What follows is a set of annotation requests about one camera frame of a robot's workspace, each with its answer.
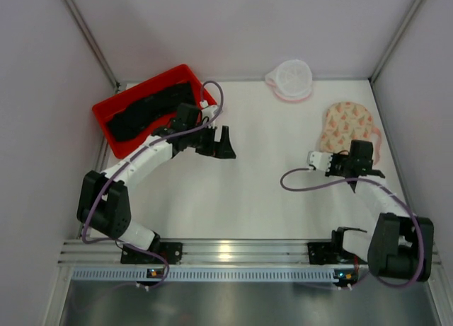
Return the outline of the floral pink laundry bag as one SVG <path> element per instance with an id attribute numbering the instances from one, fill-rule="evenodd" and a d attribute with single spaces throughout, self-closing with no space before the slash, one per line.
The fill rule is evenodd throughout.
<path id="1" fill-rule="evenodd" d="M 370 111 L 359 103 L 339 102 L 331 105 L 325 114 L 321 132 L 319 151 L 326 153 L 342 153 L 349 151 L 353 140 L 374 143 L 373 163 L 380 161 L 382 133 L 374 123 Z"/>

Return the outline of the white mesh laundry bag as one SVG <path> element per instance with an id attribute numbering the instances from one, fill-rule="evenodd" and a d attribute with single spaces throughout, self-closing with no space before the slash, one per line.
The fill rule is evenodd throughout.
<path id="1" fill-rule="evenodd" d="M 265 83 L 280 100 L 295 103 L 311 95 L 313 75 L 306 62 L 291 59 L 266 74 Z"/>

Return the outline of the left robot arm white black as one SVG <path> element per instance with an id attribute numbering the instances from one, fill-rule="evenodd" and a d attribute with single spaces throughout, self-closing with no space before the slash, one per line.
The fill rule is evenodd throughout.
<path id="1" fill-rule="evenodd" d="M 141 250 L 155 250 L 159 234 L 133 221 L 129 193 L 156 168 L 187 148 L 202 156 L 235 159 L 227 126 L 222 127 L 220 139 L 215 139 L 214 121 L 221 111 L 219 105 L 200 109 L 181 104 L 168 124 L 157 127 L 126 158 L 101 172 L 88 172 L 76 213 L 84 228 Z"/>

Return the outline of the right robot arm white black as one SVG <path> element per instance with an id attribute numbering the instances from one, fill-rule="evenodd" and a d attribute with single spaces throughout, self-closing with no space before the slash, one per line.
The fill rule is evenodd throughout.
<path id="1" fill-rule="evenodd" d="M 342 228 L 341 246 L 367 264 L 381 283 L 402 280 L 406 287 L 430 278 L 434 226 L 417 217 L 386 184 L 382 171 L 373 168 L 373 145 L 354 140 L 348 152 L 335 153 L 327 176 L 344 177 L 372 218 L 367 227 Z"/>

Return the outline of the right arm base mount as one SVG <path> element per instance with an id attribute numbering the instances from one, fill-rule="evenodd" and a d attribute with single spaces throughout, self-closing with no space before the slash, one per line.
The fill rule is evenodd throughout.
<path id="1" fill-rule="evenodd" d="M 354 264 L 352 253 L 340 250 L 331 241 L 307 243 L 309 263 L 314 265 Z"/>

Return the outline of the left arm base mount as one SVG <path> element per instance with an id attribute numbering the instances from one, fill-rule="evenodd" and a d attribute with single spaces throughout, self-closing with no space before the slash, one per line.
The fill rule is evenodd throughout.
<path id="1" fill-rule="evenodd" d="M 160 241 L 155 246 L 152 246 L 150 252 L 156 253 L 164 258 L 169 264 L 177 264 L 182 259 L 183 244 L 179 242 L 164 242 Z M 161 264 L 162 261 L 158 258 L 146 255 L 143 252 L 133 250 L 129 246 L 122 247 L 120 258 L 121 264 Z"/>

